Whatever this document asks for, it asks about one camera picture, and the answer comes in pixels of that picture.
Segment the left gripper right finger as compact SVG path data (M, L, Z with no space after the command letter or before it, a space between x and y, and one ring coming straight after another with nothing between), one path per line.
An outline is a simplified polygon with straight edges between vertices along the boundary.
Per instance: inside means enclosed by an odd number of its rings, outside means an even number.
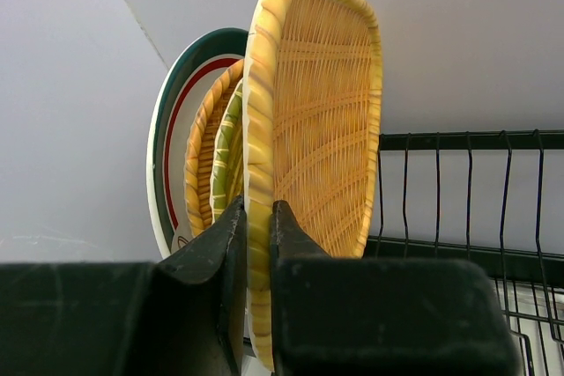
M270 236L276 374L517 374L515 342L474 263L332 258L284 201Z

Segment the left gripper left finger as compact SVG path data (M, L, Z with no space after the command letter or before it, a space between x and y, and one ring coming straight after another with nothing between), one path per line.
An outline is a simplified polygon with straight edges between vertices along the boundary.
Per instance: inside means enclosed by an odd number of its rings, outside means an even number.
M236 197L158 263L3 265L2 374L240 374L245 224Z

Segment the white plate green maroon rim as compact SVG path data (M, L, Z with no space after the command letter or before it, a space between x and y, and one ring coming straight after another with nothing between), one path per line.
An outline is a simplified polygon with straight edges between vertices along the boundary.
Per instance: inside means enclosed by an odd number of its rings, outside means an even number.
M146 190L154 237L163 258L192 239L184 200L184 161L191 125L215 80L244 57L248 32L220 28L175 59L153 109L146 153Z

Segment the round orange woven plate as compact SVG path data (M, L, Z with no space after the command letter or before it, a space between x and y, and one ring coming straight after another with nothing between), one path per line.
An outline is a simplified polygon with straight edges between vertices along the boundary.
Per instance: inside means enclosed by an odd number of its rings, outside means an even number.
M184 159L184 200L193 237L212 224L210 197L215 138L242 72L243 60L231 61L204 95L190 128Z

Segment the round yellow green woven plate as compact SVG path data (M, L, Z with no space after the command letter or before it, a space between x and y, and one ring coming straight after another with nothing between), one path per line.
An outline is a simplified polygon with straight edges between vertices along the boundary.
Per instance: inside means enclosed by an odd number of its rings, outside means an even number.
M215 223L232 200L243 193L242 88L231 94L215 137L209 204Z

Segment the square orange woven plate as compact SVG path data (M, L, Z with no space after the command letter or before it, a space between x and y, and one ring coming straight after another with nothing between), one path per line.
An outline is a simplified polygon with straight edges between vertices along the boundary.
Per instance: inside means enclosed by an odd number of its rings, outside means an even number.
M268 369L273 205L289 203L329 255L363 255L382 87L381 36L367 0L257 1L243 70L243 194L250 339Z

